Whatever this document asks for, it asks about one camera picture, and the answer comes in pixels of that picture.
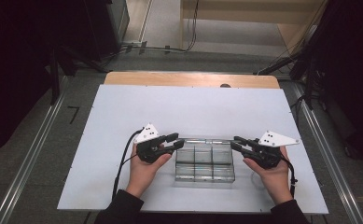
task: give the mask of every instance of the clear plastic box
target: clear plastic box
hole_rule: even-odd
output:
[[[175,181],[232,183],[235,180],[229,140],[184,139],[176,151]]]

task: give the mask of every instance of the wooden edge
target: wooden edge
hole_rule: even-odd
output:
[[[107,74],[104,84],[195,87],[220,87],[222,84],[228,84],[234,88],[280,89],[277,78],[273,76],[199,72],[110,72]]]

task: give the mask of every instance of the hand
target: hand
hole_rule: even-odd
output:
[[[136,154],[137,147],[136,144],[133,145],[132,156]],[[172,155],[166,153],[161,155],[154,163],[149,164],[141,161],[138,156],[131,158],[131,173],[129,178],[129,184],[126,191],[131,195],[140,198],[144,191],[152,183],[155,174],[166,163]]]
[[[280,151],[288,160],[286,148],[280,147]],[[263,185],[276,205],[293,199],[289,192],[288,165],[285,161],[280,161],[276,167],[268,170],[263,169],[251,159],[245,158],[243,161],[260,176]]]

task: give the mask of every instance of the person's right hand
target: person's right hand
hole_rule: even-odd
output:
[[[283,156],[288,160],[286,148],[280,147]],[[266,190],[271,195],[274,203],[280,204],[292,200],[291,193],[288,186],[288,165],[285,161],[280,161],[274,168],[265,170],[260,167],[256,162],[251,159],[244,158],[244,163],[247,164],[253,171],[255,171],[265,186]]]

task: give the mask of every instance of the person's left hand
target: person's left hand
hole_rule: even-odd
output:
[[[136,154],[137,147],[133,144],[132,156]],[[149,164],[147,162],[141,161],[138,156],[131,158],[131,173],[128,187],[126,191],[131,195],[140,198],[144,191],[152,183],[155,174],[166,163],[172,155],[166,153],[161,155],[154,163]]]

